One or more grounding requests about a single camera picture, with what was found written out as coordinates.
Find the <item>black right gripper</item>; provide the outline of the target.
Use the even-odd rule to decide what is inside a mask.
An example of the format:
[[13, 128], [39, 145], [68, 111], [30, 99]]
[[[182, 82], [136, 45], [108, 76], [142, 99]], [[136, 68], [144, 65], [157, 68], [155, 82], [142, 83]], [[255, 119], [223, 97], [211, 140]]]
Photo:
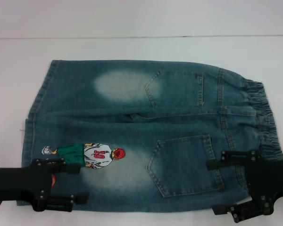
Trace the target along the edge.
[[252, 200], [240, 204], [213, 205], [215, 215], [230, 213], [235, 223], [273, 213], [275, 202], [283, 197], [283, 160], [268, 160], [256, 151], [222, 151], [220, 160], [206, 161], [208, 170], [244, 166]]

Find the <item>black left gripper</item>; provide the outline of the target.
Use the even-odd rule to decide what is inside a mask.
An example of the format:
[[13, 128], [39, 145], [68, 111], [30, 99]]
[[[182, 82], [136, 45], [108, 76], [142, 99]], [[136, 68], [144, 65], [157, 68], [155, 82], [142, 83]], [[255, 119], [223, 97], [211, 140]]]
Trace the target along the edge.
[[[65, 159], [50, 161], [51, 173], [79, 174], [79, 163], [67, 163]], [[52, 177], [46, 164], [35, 160], [24, 168], [0, 168], [0, 202], [25, 201], [31, 204], [34, 211], [48, 210], [72, 211], [75, 204], [84, 205], [89, 192], [51, 195]]]

